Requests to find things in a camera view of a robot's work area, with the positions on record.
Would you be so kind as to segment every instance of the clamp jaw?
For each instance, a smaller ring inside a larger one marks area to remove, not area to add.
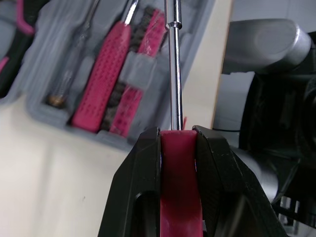
[[[226,139],[200,126],[189,132],[196,134],[195,157],[191,163],[196,163],[197,191],[206,225],[204,236],[286,237],[256,176],[230,150]],[[174,159],[164,156],[168,154],[164,150],[167,147],[162,146],[165,139],[168,135],[160,132],[159,128],[140,135],[114,175],[99,237],[176,236],[163,236],[160,232],[166,228],[162,226],[166,222],[160,221],[160,210],[163,208],[160,203],[166,197],[165,186],[168,185],[164,177],[169,175],[164,164],[167,164],[166,159]],[[186,213],[178,217],[170,219],[171,228],[182,225],[185,229],[190,221],[194,221]]]

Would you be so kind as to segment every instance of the gray foam slot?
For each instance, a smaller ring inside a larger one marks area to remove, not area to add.
[[[92,20],[91,37],[65,109],[53,108],[45,103],[52,83],[60,74],[63,59],[67,57],[74,33],[84,22],[92,0],[50,0],[40,11],[36,35],[32,46],[23,58],[23,65],[8,95],[0,104],[16,100],[21,93],[27,94],[28,113],[36,120],[88,139],[129,151],[139,134],[152,126],[162,130],[170,127],[169,61],[168,42],[164,42],[156,58],[130,52],[121,71],[119,81],[144,91],[143,99],[132,122],[128,138],[107,131],[97,134],[68,125],[78,106],[95,58],[103,39],[117,20],[127,13],[129,0],[100,0]],[[180,31],[182,83],[189,74],[214,0],[182,0]],[[164,0],[140,0],[132,24],[138,24],[147,6],[164,10]],[[15,30],[15,4],[0,1],[0,56],[3,56]]]
[[[140,90],[146,90],[155,73],[156,59],[129,52],[118,80]]]
[[[10,23],[16,22],[16,3],[8,0],[0,1],[0,20]]]
[[[161,123],[155,121],[155,116],[169,84],[168,75],[168,60],[159,56],[157,58],[157,66],[151,74],[150,86],[144,91],[143,98],[130,127],[129,139],[135,141],[139,134],[147,128],[153,126],[161,127]]]

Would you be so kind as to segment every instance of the gray armrest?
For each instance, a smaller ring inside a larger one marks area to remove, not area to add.
[[[291,20],[231,22],[223,73],[284,72],[306,58],[311,44],[310,36]]]

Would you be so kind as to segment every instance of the screwdriver shaft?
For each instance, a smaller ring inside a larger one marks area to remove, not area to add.
[[[179,36],[179,30],[182,28],[180,0],[165,0],[165,16],[169,36],[171,130],[181,130],[183,115]]]

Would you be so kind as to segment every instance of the metal shaft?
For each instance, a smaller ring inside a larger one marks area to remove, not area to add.
[[[132,2],[130,3],[130,6],[128,7],[127,15],[123,16],[123,20],[126,25],[130,24],[132,17],[134,15],[134,12],[136,10],[137,4],[138,4],[138,0],[132,0]]]
[[[180,67],[180,36],[181,3],[180,0],[165,0],[166,28],[169,34],[169,66],[170,66],[170,101],[171,101],[171,129],[181,130],[182,90]]]

